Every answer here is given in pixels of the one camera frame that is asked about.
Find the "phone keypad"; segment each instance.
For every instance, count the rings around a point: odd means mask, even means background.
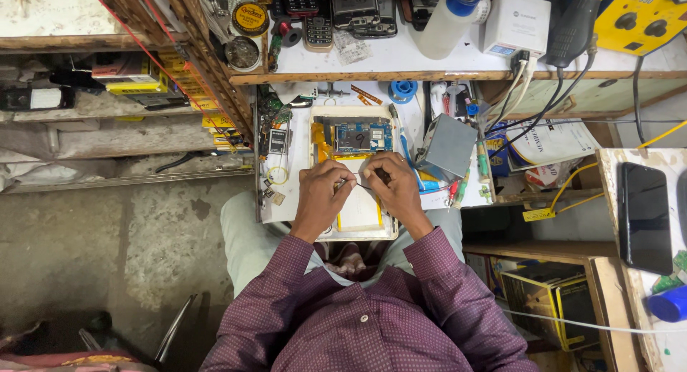
[[[322,16],[311,16],[306,20],[306,38],[316,45],[332,43],[332,20]]]

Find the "circuit board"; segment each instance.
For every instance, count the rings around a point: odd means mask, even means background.
[[[337,152],[357,153],[393,151],[391,125],[364,122],[342,122],[336,126]]]

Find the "white container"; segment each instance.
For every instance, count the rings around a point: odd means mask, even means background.
[[[460,41],[477,16],[479,0],[451,0],[453,4],[462,4],[462,12],[468,15],[457,15],[447,5],[447,0],[439,0],[432,17],[429,18],[425,31],[420,35],[418,49],[427,58],[444,59]]]

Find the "smartphone screen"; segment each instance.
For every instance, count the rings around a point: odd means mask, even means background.
[[[620,165],[620,255],[631,268],[673,273],[666,175],[633,163]]]

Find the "yellow cable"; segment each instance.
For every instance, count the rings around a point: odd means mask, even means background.
[[[283,170],[284,170],[284,173],[286,174],[286,178],[284,178],[284,181],[281,182],[281,183],[275,182],[274,180],[272,180],[272,177],[270,176],[270,174],[272,173],[272,171],[274,171],[274,170],[276,170],[276,169],[279,169],[279,168],[280,168],[280,169],[283,169]],[[288,180],[288,171],[287,171],[287,169],[284,168],[283,166],[273,166],[272,168],[270,168],[269,170],[267,170],[267,180],[269,180],[270,183],[276,184],[276,185],[278,185],[278,186],[279,186],[280,184],[284,184],[284,183],[286,183],[287,180]]]
[[[602,197],[603,195],[604,195],[604,192],[602,192],[602,193],[600,193],[600,194],[598,194],[598,195],[594,195],[594,196],[592,196],[592,197],[588,197],[588,198],[585,199],[585,200],[578,201],[577,203],[571,204],[571,205],[568,206],[568,207],[563,207],[563,208],[560,209],[559,211],[556,211],[556,215],[560,214],[561,212],[563,212],[563,211],[565,211],[565,210],[567,210],[567,209],[572,209],[572,208],[575,207],[575,206],[579,206],[579,205],[582,204],[582,203],[587,203],[588,201],[590,201],[590,200],[592,200],[592,199],[596,199],[597,197]]]
[[[648,140],[648,141],[645,142],[644,144],[638,145],[638,146],[637,146],[637,149],[639,149],[639,148],[644,148],[644,147],[646,147],[647,145],[653,144],[654,142],[657,142],[658,140],[660,140],[660,139],[666,137],[667,135],[671,134],[672,132],[674,132],[674,131],[676,131],[676,130],[682,128],[682,127],[684,127],[685,125],[687,125],[687,120],[685,120],[685,121],[683,121],[683,122],[680,122],[679,124],[675,125],[674,127],[670,128],[669,130],[667,130],[667,131],[665,131],[665,132],[659,134],[659,135],[656,136],[655,138]],[[575,172],[572,173],[572,175],[571,175],[571,176],[565,181],[565,183],[562,185],[561,189],[560,189],[559,192],[556,194],[556,197],[554,198],[554,201],[551,203],[551,207],[550,207],[551,212],[553,212],[554,206],[556,205],[556,201],[558,200],[559,197],[561,197],[561,193],[565,190],[565,187],[567,186],[568,183],[570,183],[571,179],[572,179],[575,175],[577,175],[577,173],[580,172],[581,170],[587,169],[587,168],[591,168],[592,166],[597,166],[597,165],[598,165],[598,163],[592,163],[592,164],[590,164],[590,165],[585,165],[585,166],[583,166],[583,167],[581,167],[581,168],[578,168],[577,171],[575,171]],[[603,193],[600,193],[600,194],[598,194],[598,195],[589,197],[589,198],[587,198],[587,199],[585,199],[585,200],[579,201],[579,202],[577,202],[577,203],[575,203],[575,204],[572,204],[571,206],[568,206],[568,207],[563,208],[562,210],[558,211],[557,213],[563,212],[563,211],[565,211],[565,210],[567,210],[567,209],[571,209],[571,208],[573,208],[573,207],[575,207],[575,206],[578,206],[578,205],[580,205],[580,204],[582,204],[582,203],[585,203],[586,201],[589,201],[589,200],[595,199],[595,198],[597,198],[597,197],[600,197],[601,195],[604,195],[604,194],[603,194]]]

